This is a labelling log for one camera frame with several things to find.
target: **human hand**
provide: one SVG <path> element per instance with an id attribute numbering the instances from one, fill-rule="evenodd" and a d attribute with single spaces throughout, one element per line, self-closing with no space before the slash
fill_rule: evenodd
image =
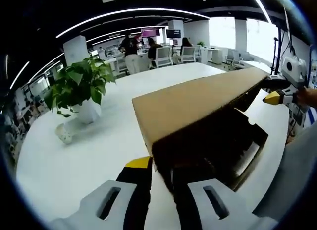
<path id="1" fill-rule="evenodd" d="M 297 98 L 300 104 L 317 109 L 317 90 L 304 88 L 297 93 Z"/>

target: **small plant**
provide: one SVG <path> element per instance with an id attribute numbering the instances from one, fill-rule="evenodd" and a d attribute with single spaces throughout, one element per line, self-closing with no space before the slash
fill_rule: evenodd
<path id="1" fill-rule="evenodd" d="M 82 105 L 84 100 L 90 98 L 100 105 L 107 82 L 115 82 L 110 65 L 104 64 L 101 59 L 88 57 L 62 69 L 44 100 L 50 110 L 56 107 L 59 115 L 69 117 L 70 114 L 63 114 L 60 109 L 74 113 L 74 105 Z"/>
<path id="2" fill-rule="evenodd" d="M 199 41 L 199 42 L 197 43 L 197 45 L 200 45 L 200 46 L 204 47 L 204 46 L 205 46 L 205 43 L 204 43 L 203 41 Z"/>

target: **black ceiling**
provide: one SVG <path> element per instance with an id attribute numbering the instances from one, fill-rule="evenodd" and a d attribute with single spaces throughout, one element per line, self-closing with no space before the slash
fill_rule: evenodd
<path id="1" fill-rule="evenodd" d="M 2 44 L 0 57 L 2 62 L 5 54 L 9 54 L 9 78 L 2 79 L 1 87 L 7 89 L 22 66 L 30 64 L 16 82 L 15 88 L 25 84 L 48 61 L 62 53 L 62 44 L 72 37 L 82 34 L 86 40 L 132 27 L 153 26 L 171 20 L 164 16 L 182 17 L 184 20 L 199 20 L 201 17 L 166 11 L 138 11 L 111 15 L 86 23 L 69 33 L 56 38 L 56 35 L 84 20 L 108 12 L 143 7 L 161 7 L 195 12 L 204 8 L 223 6 L 247 6 L 258 8 L 253 0 L 117 0 L 103 3 L 102 0 L 2 0 Z M 283 13 L 283 7 L 275 0 L 262 0 L 267 10 Z M 224 16 L 227 13 L 218 12 L 205 14 L 206 16 Z M 232 16 L 246 16 L 241 12 Z M 105 22 L 127 17 L 112 23 Z M 249 13 L 248 17 L 265 20 L 263 15 Z M 0 68 L 4 78 L 3 65 Z"/>

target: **potted plant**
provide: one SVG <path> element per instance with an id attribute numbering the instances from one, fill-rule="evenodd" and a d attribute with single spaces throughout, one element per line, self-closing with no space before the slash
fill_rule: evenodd
<path id="1" fill-rule="evenodd" d="M 199 41 L 199 42 L 197 42 L 197 45 L 204 47 L 205 43 L 203 41 Z"/>
<path id="2" fill-rule="evenodd" d="M 64 114 L 61 111 L 64 108 L 88 124 L 101 115 L 100 104 L 107 82 L 115 82 L 110 65 L 101 59 L 88 57 L 62 69 L 44 100 L 48 108 L 56 108 L 59 115 L 72 115 Z"/>

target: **cardboard box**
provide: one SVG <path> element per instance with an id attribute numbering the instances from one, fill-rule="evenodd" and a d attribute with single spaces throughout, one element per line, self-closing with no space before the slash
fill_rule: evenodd
<path id="1" fill-rule="evenodd" d="M 267 134 L 250 125 L 245 111 L 267 74 L 257 68 L 232 71 L 177 84 L 132 99 L 150 155 L 172 189 L 170 171 L 206 165 L 230 186 L 243 176 L 234 168 L 253 143 Z"/>

